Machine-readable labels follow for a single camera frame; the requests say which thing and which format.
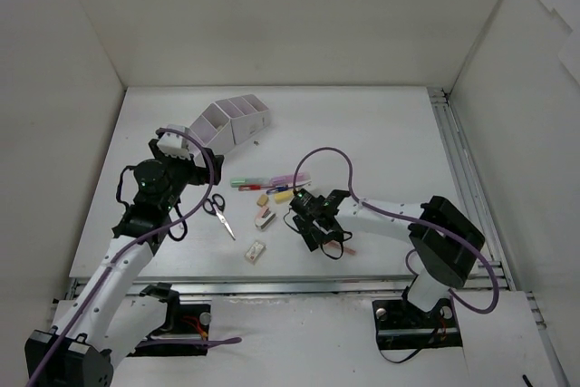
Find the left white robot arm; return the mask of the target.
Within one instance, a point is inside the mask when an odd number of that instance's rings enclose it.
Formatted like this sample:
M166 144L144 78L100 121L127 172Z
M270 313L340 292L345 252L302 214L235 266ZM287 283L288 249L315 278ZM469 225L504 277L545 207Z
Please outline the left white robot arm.
M138 190L123 205L97 270L59 321L47 332L33 331L26 341L28 385L108 386L121 361L147 335L178 327L178 295L167 287L147 291L132 307L123 302L175 226L170 214L184 189L218 185L224 158L176 129L156 134L149 143L151 158L127 168Z

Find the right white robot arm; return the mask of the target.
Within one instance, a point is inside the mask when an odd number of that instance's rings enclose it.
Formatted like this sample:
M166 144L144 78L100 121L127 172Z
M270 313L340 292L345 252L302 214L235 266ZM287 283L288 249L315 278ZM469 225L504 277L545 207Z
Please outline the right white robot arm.
M421 204L356 200L346 190L315 196L306 189L290 202L297 233L312 251L340 247L355 233L409 243L423 264L401 302L403 319L421 325L452 289L461 289L485 244L484 235L450 201L434 196Z

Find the slim orange highlighter pen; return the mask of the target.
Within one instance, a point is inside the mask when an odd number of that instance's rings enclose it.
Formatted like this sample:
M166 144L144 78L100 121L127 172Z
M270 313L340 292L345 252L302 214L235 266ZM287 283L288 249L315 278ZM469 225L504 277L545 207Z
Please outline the slim orange highlighter pen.
M339 243L337 243L335 241L331 241L331 242L327 243L325 246L328 248L335 249L338 252L343 251L348 256L356 256L357 255L357 251L355 249L352 249L350 247L346 247L345 245L341 246Z

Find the yellow highlighter marker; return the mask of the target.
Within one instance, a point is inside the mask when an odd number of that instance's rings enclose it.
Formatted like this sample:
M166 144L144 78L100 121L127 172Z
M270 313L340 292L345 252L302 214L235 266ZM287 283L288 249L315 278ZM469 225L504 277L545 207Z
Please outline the yellow highlighter marker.
M287 201L290 201L294 196L294 192L292 190L286 190L282 192L275 193L274 201L276 204L281 204Z

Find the pink purple highlighter marker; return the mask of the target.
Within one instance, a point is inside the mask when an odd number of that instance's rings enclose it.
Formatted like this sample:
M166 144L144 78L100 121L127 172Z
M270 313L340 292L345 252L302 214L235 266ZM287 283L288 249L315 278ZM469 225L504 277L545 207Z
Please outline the pink purple highlighter marker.
M270 179L270 184L272 186L282 186L282 185L292 185L307 182L311 179L308 172L299 171L296 174L286 174L281 176L275 176Z

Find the blue gel pen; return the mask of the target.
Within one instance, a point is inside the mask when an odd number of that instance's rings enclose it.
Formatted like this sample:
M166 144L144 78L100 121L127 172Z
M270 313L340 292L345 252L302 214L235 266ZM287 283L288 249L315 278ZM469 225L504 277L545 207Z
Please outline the blue gel pen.
M279 192L288 191L290 187L288 185L280 185L280 186L273 186L272 188L266 191L267 195L276 194Z

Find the pink white stapler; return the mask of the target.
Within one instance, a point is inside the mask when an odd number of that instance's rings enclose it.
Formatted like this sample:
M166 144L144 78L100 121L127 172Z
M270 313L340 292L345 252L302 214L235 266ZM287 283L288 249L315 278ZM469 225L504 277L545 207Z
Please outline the pink white stapler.
M276 218L276 213L270 209L268 206L263 206L258 211L254 223L255 227L259 230L264 230L267 228L271 222Z

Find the tan eraser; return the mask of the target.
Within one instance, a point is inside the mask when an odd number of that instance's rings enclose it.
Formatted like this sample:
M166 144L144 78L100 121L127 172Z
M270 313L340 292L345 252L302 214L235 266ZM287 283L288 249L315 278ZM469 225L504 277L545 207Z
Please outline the tan eraser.
M268 196L262 195L256 202L259 207L263 207L268 202Z

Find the green highlighter marker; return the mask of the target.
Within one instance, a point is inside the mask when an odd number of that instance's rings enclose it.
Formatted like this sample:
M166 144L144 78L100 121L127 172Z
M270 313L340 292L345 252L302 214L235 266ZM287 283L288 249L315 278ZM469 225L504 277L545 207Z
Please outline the green highlighter marker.
M230 180L230 186L232 188L250 185L268 186L269 182L269 178L232 178Z

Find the red gel pen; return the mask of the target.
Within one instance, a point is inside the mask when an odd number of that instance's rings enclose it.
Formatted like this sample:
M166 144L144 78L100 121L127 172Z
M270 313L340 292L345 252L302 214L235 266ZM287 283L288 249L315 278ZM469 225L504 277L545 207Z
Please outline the red gel pen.
M267 186L260 184L249 184L238 187L238 191L256 191L266 189Z

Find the white pink desk organizer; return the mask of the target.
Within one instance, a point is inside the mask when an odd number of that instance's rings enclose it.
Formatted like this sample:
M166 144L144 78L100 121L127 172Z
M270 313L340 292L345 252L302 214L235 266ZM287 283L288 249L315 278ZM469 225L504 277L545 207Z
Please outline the white pink desk organizer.
M226 155L270 123L270 109L254 94L247 94L210 103L187 133L215 155Z

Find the black handled scissors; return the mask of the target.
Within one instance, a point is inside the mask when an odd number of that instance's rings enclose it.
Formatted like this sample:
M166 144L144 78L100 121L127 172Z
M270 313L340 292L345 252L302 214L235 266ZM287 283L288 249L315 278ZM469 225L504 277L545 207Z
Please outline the black handled scissors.
M229 234L229 236L233 240L235 240L236 237L235 237L234 231L224 215L225 208L226 208L226 201L218 193L210 194L209 197L206 198L204 203L203 203L204 211L207 214L216 217L219 220L219 222L221 223L221 225L225 228L225 230Z

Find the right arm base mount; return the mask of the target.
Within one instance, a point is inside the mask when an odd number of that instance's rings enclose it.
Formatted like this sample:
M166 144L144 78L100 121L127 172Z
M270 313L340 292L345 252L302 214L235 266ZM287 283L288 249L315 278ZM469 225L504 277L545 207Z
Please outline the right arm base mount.
M380 351L415 351L463 345L448 298L430 312L402 299L372 300L375 340Z

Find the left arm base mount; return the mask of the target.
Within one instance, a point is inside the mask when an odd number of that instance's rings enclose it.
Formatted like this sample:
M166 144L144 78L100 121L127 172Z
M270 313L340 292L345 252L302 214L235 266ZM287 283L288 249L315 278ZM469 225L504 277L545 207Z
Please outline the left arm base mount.
M169 330L155 330L146 341L207 340L211 322L211 305L208 303L182 304L172 317ZM155 344L136 349L129 357L199 357L206 356L205 346L193 344Z

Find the aluminium rail frame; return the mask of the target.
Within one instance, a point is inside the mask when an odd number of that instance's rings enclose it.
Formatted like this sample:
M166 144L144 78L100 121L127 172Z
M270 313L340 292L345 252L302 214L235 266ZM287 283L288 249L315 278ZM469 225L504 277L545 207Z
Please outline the aluminium rail frame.
M400 290L420 260L407 242L357 234L348 247L356 256L332 260L310 252L288 227L286 204L275 204L275 221L255 227L257 192L229 185L234 177L272 177L302 169L311 190L327 194L353 186L375 205L422 203L434 195L451 200L483 232L484 255L504 289L514 282L459 124L439 91L425 87L226 86L131 87L113 129L71 278L86 283L105 255L123 207L117 186L130 200L136 190L126 166L150 155L156 129L190 125L210 103L254 94L271 112L271 123L226 155L218 192L236 239L202 211L188 220L181 242L168 240L140 273L136 287L171 282L189 294L289 294ZM266 251L254 263L245 253L255 242Z

